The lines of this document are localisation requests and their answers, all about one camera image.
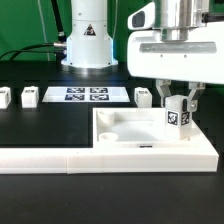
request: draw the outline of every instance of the green wall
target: green wall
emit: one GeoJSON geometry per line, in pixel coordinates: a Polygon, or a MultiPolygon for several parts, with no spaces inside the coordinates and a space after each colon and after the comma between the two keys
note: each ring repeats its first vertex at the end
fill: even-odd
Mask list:
{"type": "MultiPolygon", "coordinates": [[[[211,1],[211,11],[224,12],[224,4],[214,4],[211,1]]],[[[46,26],[48,42],[57,40],[57,30],[50,0],[40,0],[46,26]]],[[[126,61],[127,39],[130,31],[127,29],[127,18],[134,11],[143,7],[150,0],[119,0],[118,26],[114,40],[115,58],[126,61]]],[[[71,1],[58,0],[61,17],[66,34],[71,32],[71,1]]],[[[115,0],[108,0],[108,32],[112,35],[114,26],[115,0]]],[[[0,1],[0,54],[20,49],[29,45],[44,42],[38,0],[1,0],[0,1]]],[[[23,53],[17,60],[48,60],[46,54],[23,53]]]]}

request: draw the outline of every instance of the white platform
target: white platform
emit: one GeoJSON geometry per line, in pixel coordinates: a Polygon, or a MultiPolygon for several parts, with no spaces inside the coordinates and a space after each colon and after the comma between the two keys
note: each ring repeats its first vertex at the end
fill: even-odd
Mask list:
{"type": "Polygon", "coordinates": [[[164,119],[164,109],[94,108],[93,149],[2,148],[0,174],[215,172],[219,156],[200,129],[193,123],[191,138],[173,140],[164,119]],[[105,132],[114,135],[99,141],[105,132]]]}
{"type": "Polygon", "coordinates": [[[190,138],[166,136],[165,109],[95,108],[93,122],[93,144],[95,150],[103,152],[105,171],[217,170],[219,156],[194,122],[190,138]],[[108,139],[102,138],[103,133],[109,133],[108,139]]]}

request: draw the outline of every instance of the printed marker sheet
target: printed marker sheet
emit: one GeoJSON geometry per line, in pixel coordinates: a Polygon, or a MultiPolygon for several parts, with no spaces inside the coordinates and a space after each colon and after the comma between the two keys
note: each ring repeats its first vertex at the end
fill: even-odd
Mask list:
{"type": "Polygon", "coordinates": [[[130,102],[125,87],[48,87],[43,102],[130,102]]]}

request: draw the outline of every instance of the white tray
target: white tray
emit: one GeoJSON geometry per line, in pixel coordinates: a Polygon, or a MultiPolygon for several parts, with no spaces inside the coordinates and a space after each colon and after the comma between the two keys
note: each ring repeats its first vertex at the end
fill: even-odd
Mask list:
{"type": "Polygon", "coordinates": [[[167,137],[163,108],[94,108],[93,146],[110,172],[216,171],[219,157],[194,122],[191,137],[167,137]]]}

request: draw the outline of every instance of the white cube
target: white cube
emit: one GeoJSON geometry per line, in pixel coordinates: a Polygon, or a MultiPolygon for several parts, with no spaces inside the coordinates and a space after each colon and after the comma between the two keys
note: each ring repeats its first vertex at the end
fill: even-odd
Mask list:
{"type": "Polygon", "coordinates": [[[11,102],[11,89],[8,87],[0,88],[0,109],[6,109],[11,102]]]}
{"type": "Polygon", "coordinates": [[[192,112],[183,111],[186,96],[175,95],[166,98],[166,134],[175,139],[191,136],[192,112]]]}
{"type": "Polygon", "coordinates": [[[38,87],[36,86],[25,87],[23,89],[21,98],[23,108],[36,108],[39,100],[38,87]]]}
{"type": "Polygon", "coordinates": [[[152,94],[147,88],[135,88],[135,102],[138,108],[151,108],[152,107],[152,94]]]}

